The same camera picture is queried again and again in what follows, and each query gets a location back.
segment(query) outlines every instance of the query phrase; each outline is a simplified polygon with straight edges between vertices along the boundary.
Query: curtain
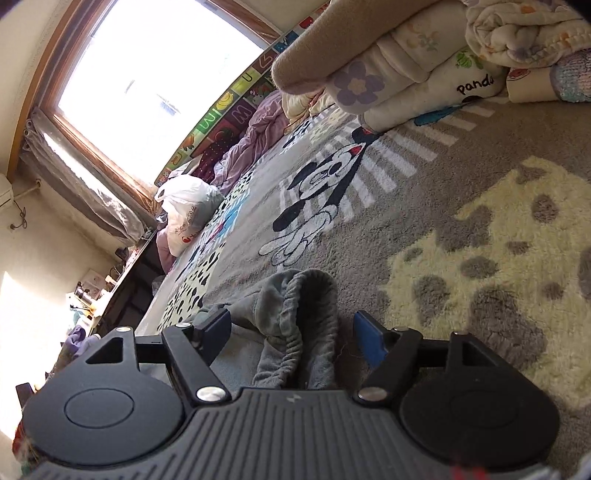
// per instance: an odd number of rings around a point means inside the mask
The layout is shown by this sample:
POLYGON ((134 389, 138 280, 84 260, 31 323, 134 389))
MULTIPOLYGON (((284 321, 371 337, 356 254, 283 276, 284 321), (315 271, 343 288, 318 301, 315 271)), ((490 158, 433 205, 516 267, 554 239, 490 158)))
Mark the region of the curtain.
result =
POLYGON ((74 208, 111 235, 131 245, 155 220, 110 181, 46 117, 34 108, 25 128, 20 159, 74 208))

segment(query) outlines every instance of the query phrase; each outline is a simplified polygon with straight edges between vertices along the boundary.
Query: white plastic bag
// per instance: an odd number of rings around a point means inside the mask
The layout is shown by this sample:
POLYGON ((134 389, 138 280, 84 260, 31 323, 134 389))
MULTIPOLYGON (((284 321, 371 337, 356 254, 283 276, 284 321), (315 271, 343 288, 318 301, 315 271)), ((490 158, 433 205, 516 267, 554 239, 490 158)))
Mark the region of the white plastic bag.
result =
POLYGON ((168 213, 168 248, 178 257, 211 219, 223 195, 197 177, 179 175, 165 182, 154 200, 168 213))

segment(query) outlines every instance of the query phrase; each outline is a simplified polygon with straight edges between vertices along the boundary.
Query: metal screw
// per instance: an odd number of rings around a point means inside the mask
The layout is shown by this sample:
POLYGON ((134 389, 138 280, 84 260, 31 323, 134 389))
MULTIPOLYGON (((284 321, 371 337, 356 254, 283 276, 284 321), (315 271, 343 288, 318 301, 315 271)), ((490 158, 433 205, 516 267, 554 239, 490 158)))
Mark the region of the metal screw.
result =
POLYGON ((203 387, 197 390, 197 398, 201 401, 215 403, 225 400, 226 392, 220 387, 203 387))
POLYGON ((357 396, 365 401, 382 401, 386 400, 388 392, 381 387, 365 387, 359 390, 357 396))

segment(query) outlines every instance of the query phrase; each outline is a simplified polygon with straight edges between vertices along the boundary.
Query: desk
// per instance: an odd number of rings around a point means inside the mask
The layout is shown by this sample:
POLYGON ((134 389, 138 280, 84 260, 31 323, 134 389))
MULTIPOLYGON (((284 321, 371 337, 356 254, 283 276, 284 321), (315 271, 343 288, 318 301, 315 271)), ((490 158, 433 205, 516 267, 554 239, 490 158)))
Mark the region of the desk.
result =
POLYGON ((98 333, 104 337, 118 326, 136 328, 154 298, 152 282, 161 275, 164 275, 164 270, 160 265, 154 232, 117 280, 102 314, 96 312, 90 334, 98 333))

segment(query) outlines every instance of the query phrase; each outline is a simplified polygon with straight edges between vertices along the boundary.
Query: rug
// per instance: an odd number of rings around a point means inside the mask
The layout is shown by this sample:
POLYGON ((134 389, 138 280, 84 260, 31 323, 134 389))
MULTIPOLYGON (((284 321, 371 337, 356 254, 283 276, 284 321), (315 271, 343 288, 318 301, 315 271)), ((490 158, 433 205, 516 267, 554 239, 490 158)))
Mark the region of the rug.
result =
POLYGON ((367 374, 357 310, 426 338, 469 330, 556 402, 549 462, 571 472, 591 450, 591 106, 500 97, 433 118, 375 135, 336 110, 282 141, 216 214, 162 325, 325 270, 341 386, 367 374))

